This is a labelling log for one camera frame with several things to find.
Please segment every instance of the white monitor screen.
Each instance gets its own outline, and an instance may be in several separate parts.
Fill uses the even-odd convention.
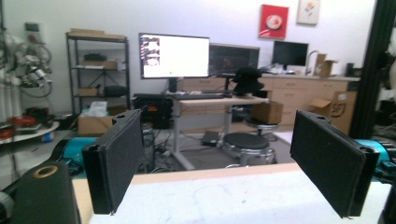
[[[208,77],[209,38],[139,34],[142,78]]]

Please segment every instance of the framed picture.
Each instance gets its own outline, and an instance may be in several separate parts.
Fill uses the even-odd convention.
[[[262,5],[259,37],[285,38],[288,14],[288,7]]]
[[[319,18],[320,0],[300,0],[297,23],[316,25]]]

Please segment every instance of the black pillar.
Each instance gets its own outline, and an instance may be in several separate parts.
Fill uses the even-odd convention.
[[[388,50],[396,15],[395,0],[377,0],[369,42],[361,71],[361,82],[349,135],[369,139],[375,124],[375,104],[380,90],[379,69]]]

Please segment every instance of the red poster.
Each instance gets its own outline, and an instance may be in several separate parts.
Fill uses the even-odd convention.
[[[262,5],[259,37],[285,38],[288,14],[288,7]]]

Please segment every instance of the white wall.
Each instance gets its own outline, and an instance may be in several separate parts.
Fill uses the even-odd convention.
[[[23,24],[42,24],[43,36],[53,55],[49,97],[54,112],[71,111],[65,33],[70,28],[104,30],[130,39],[131,91],[160,92],[164,80],[140,80],[137,34],[209,36],[211,42],[261,47],[259,65],[271,60],[274,39],[258,38],[261,5],[289,7],[285,41],[309,43],[309,50],[339,60],[333,74],[344,74],[347,63],[362,66],[375,0],[322,0],[316,26],[296,24],[297,0],[4,0],[5,26],[24,36]],[[29,105],[46,105],[31,101]]]

